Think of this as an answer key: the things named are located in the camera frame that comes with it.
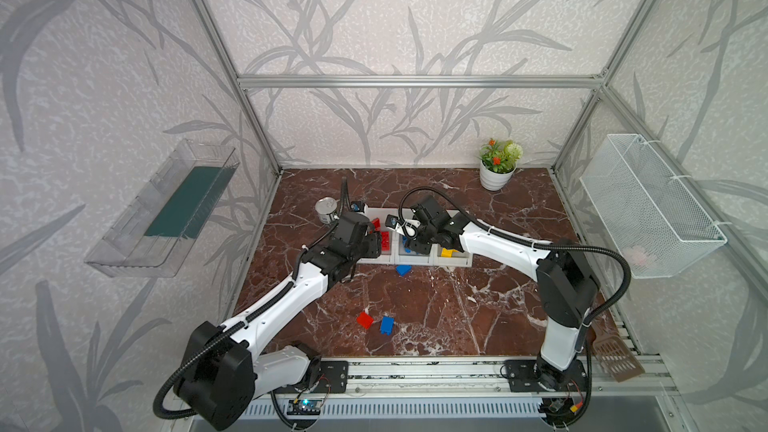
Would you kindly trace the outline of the long red lego brick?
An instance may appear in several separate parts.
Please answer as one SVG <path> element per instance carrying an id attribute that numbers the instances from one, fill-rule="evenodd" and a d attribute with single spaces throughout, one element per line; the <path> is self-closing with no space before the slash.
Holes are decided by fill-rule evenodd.
<path id="1" fill-rule="evenodd" d="M 389 253 L 391 251 L 390 233 L 381 232 L 381 251 L 383 253 Z"/>

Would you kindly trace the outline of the blue lego brick top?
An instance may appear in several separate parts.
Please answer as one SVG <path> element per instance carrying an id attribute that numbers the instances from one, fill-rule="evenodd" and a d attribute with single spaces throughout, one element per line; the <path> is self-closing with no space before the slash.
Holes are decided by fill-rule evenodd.
<path id="1" fill-rule="evenodd" d="M 395 268 L 397 274 L 401 277 L 406 276 L 408 273 L 412 271 L 411 265 L 397 265 Z"/>

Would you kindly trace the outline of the blue lego brick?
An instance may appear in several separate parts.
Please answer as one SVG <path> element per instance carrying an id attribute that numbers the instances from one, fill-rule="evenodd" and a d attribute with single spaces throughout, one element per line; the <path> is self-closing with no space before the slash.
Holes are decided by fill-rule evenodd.
<path id="1" fill-rule="evenodd" d="M 397 265 L 395 268 L 397 274 L 401 277 L 406 276 L 408 273 L 412 271 L 411 265 Z"/>
<path id="2" fill-rule="evenodd" d="M 391 336 L 394 329 L 395 320 L 393 317 L 384 316 L 380 322 L 380 333 L 386 336 Z"/>

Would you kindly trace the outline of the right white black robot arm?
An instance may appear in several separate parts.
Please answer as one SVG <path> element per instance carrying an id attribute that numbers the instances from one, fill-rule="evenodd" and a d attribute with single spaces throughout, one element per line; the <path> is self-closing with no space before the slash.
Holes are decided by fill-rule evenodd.
<path id="1" fill-rule="evenodd" d="M 405 202 L 385 219 L 385 226 L 406 238 L 407 247 L 419 253 L 434 246 L 482 256 L 511 267 L 537 284 L 547 325 L 538 360 L 547 371 L 565 372 L 584 347 L 587 330 L 627 292 L 632 279 L 631 267 L 620 253 L 598 246 L 569 240 L 556 242 L 534 240 L 488 224 L 454 203 L 450 214 L 437 200 L 440 194 L 430 187 L 418 187 L 406 193 L 426 195 L 410 207 L 412 217 L 405 217 Z M 622 279 L 616 291 L 603 303 L 594 304 L 600 283 L 587 256 L 601 255 L 619 265 Z"/>

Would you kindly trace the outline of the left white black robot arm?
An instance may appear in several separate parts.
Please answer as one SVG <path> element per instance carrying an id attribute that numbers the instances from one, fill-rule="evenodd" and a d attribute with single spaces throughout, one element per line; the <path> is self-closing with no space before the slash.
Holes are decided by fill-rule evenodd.
<path id="1" fill-rule="evenodd" d="M 293 271 L 264 297 L 220 325 L 204 322 L 190 335 L 179 368 L 161 385 L 152 411 L 162 420 L 198 415 L 215 430 L 236 422 L 265 393 L 315 383 L 319 356 L 266 346 L 308 305 L 353 274 L 362 258 L 381 253 L 381 234 L 359 212 L 344 211 L 335 225 L 298 256 Z"/>

